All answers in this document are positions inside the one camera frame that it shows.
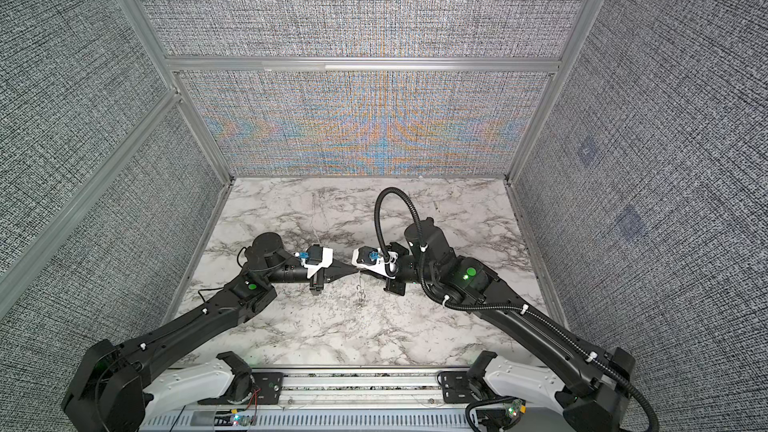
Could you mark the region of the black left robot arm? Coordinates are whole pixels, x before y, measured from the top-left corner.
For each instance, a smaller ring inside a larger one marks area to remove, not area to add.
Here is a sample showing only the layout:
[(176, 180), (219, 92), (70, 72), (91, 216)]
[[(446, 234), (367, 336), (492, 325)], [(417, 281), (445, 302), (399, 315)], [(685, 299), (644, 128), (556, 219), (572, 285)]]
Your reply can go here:
[(260, 314), (277, 296), (277, 283), (324, 286), (357, 273), (318, 244), (304, 252), (285, 249), (273, 232), (257, 236), (239, 254), (240, 272), (196, 308), (158, 329), (118, 345), (102, 340), (84, 354), (61, 408), (79, 431), (137, 431), (150, 419), (199, 400), (238, 404), (258, 386), (237, 354), (186, 371), (171, 368), (223, 332)]

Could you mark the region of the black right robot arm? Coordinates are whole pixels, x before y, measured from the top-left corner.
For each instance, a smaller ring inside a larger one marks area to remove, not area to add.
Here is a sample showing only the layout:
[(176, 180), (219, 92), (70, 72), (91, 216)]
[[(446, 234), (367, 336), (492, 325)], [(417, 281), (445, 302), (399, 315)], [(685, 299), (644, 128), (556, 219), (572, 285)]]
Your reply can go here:
[(430, 218), (405, 231), (407, 243), (354, 250), (353, 264), (401, 295), (408, 283), (446, 309), (471, 313), (500, 329), (541, 361), (513, 363), (483, 351), (461, 378), (465, 417), (474, 431), (516, 426), (527, 404), (559, 413), (575, 431), (618, 431), (631, 401), (635, 360), (577, 337), (515, 292), (480, 260), (457, 254)]

